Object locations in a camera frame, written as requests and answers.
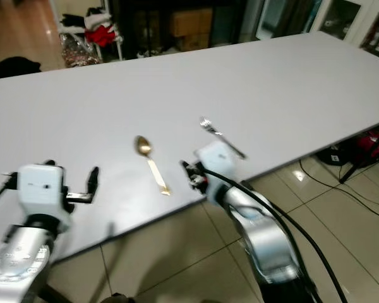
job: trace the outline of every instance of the silver fork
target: silver fork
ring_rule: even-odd
[[[238,155],[240,158],[242,159],[245,159],[246,158],[246,155],[243,154],[241,151],[239,151],[236,147],[234,147],[234,145],[232,143],[230,143],[225,137],[224,135],[217,131],[213,126],[212,126],[212,122],[210,122],[210,120],[208,120],[207,118],[205,117],[201,117],[201,127],[206,130],[207,132],[211,133],[211,134],[214,134],[216,137],[218,137],[218,139],[220,139],[221,141],[223,141],[224,143],[226,143],[227,145],[229,145]]]

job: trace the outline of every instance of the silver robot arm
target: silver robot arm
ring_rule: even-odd
[[[64,170],[53,161],[26,165],[12,173],[6,189],[17,189],[26,216],[13,225],[0,245],[0,302],[33,302],[46,285],[51,252],[58,234],[71,226],[74,205],[91,203],[97,190],[99,168],[92,170],[87,193],[68,193]]]
[[[235,158],[231,149],[225,143],[213,142],[195,154],[200,162],[194,165],[183,162],[190,185],[206,194],[209,202],[223,207],[233,220],[244,239],[250,266],[264,302],[316,302],[304,282],[289,238],[278,221],[263,205],[241,190],[202,172],[208,169],[235,179]],[[270,206],[262,194],[254,194]]]

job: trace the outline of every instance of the white table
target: white table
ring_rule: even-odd
[[[84,191],[101,168],[95,203],[77,206],[59,240],[65,258],[201,198],[178,163],[214,139],[200,116],[247,154],[238,177],[248,179],[378,124],[379,58],[318,32],[2,79],[0,173],[51,158]],[[135,153],[137,134],[172,196]],[[22,220],[8,191],[0,240]]]

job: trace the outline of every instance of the spoon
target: spoon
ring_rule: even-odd
[[[156,163],[150,158],[150,153],[152,152],[152,146],[150,142],[146,140],[146,138],[142,136],[137,136],[135,138],[135,148],[136,152],[147,158],[147,164],[149,164],[150,170],[156,180],[157,184],[160,186],[160,193],[165,194],[166,196],[170,196],[170,189],[164,183],[162,175],[160,174]]]

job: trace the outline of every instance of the glass cabinet door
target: glass cabinet door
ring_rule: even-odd
[[[360,5],[346,0],[334,0],[320,30],[343,40],[357,16],[360,7]]]
[[[379,57],[379,1],[373,4],[354,37],[353,44]]]
[[[373,0],[327,0],[322,3],[312,30],[352,41]]]
[[[266,0],[264,2],[260,22],[255,34],[258,40],[272,38],[288,2],[288,0]]]

